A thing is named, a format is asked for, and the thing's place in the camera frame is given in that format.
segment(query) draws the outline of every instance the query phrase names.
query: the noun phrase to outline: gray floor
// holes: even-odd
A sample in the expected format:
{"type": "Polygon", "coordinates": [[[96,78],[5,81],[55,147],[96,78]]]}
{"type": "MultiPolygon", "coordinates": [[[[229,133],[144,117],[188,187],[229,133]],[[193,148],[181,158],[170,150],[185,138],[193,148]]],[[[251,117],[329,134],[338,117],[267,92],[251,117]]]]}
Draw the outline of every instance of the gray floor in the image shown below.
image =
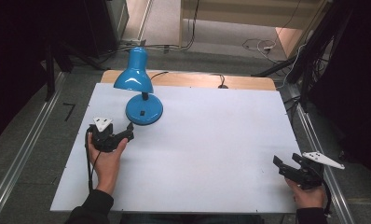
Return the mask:
{"type": "MultiPolygon", "coordinates": [[[[196,43],[196,46],[198,46],[196,49],[203,49],[203,41],[200,37],[196,39],[196,43]]],[[[272,66],[272,62],[256,56],[259,52],[255,56],[198,52],[197,50],[170,51],[168,54],[164,54],[159,50],[149,49],[148,54],[147,68],[163,71],[192,71],[248,76],[265,71],[272,66]]],[[[119,52],[103,65],[112,69],[123,69],[127,65],[127,58],[128,53],[119,52]]],[[[72,60],[76,64],[80,63],[77,58],[72,60]]],[[[68,213],[52,213],[49,208],[76,139],[94,85],[100,82],[102,73],[103,71],[96,71],[88,65],[78,65],[71,74],[65,75],[61,94],[3,207],[0,214],[0,223],[63,223],[69,216],[68,213]],[[68,116],[70,107],[63,105],[63,103],[76,105],[67,121],[65,121],[65,118],[68,116]]],[[[282,77],[276,74],[270,77],[277,81],[277,86],[282,84],[282,77]]],[[[284,101],[291,98],[287,88],[279,89],[279,91],[284,101]]],[[[34,120],[44,105],[45,96],[46,88],[44,87],[11,121],[0,137],[0,181],[20,150],[29,130],[31,130],[34,120]]],[[[309,115],[326,154],[336,160],[340,147],[329,121],[322,117],[313,105],[309,105],[309,115]]],[[[298,116],[294,118],[294,132],[301,151],[310,151],[308,138],[298,116]]],[[[371,223],[371,172],[360,164],[344,163],[346,166],[344,171],[334,171],[339,186],[350,206],[355,223],[371,223]]],[[[329,223],[340,223],[336,215],[336,209],[333,207],[332,210],[334,214],[333,218],[329,219],[329,223]]],[[[263,217],[268,224],[279,224],[282,220],[282,215],[263,215],[263,217]]],[[[118,223],[119,213],[111,213],[110,219],[112,223],[118,223]]],[[[286,216],[283,223],[295,223],[294,216],[286,216]]]]}

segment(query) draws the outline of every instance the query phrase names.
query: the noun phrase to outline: lamp base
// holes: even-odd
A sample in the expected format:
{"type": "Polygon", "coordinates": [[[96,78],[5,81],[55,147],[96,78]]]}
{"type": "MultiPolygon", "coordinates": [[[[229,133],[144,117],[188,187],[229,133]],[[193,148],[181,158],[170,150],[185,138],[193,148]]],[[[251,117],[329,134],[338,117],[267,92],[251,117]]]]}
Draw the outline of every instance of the lamp base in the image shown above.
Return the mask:
{"type": "Polygon", "coordinates": [[[144,100],[142,94],[133,96],[125,109],[128,119],[137,125],[149,125],[162,115],[162,102],[155,95],[148,94],[148,100],[144,100]]]}

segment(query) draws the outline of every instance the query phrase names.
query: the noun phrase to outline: blue desk lamp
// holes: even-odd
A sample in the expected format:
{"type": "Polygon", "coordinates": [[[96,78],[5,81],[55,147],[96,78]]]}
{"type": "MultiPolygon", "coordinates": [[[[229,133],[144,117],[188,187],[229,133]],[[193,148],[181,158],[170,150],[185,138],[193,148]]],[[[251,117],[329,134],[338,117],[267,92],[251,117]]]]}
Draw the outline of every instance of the blue desk lamp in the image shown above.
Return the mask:
{"type": "Polygon", "coordinates": [[[131,49],[128,68],[122,72],[114,83],[114,88],[141,91],[142,94],[132,97],[125,109],[130,121],[138,125],[156,122],[162,115],[163,106],[154,93],[153,84],[145,72],[147,52],[140,47],[131,49]]]}

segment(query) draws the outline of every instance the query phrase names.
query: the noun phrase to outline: lamp shade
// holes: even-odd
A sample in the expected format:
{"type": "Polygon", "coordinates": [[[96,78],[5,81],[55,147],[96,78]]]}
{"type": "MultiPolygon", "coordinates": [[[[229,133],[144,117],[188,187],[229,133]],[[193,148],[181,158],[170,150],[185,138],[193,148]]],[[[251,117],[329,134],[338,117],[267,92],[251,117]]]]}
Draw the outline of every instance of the lamp shade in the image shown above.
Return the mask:
{"type": "Polygon", "coordinates": [[[153,84],[145,72],[147,53],[145,49],[137,47],[131,49],[127,69],[122,72],[114,83],[114,88],[153,93],[153,84]]]}

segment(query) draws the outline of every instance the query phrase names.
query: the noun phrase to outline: wrist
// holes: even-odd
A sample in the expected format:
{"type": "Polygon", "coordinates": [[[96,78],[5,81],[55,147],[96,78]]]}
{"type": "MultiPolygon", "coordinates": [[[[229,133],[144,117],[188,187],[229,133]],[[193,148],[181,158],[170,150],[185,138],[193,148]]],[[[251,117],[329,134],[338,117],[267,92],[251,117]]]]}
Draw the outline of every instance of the wrist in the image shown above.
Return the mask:
{"type": "Polygon", "coordinates": [[[112,195],[114,192],[114,188],[116,187],[116,180],[99,180],[98,186],[96,189],[103,191],[109,195],[112,195]]]}

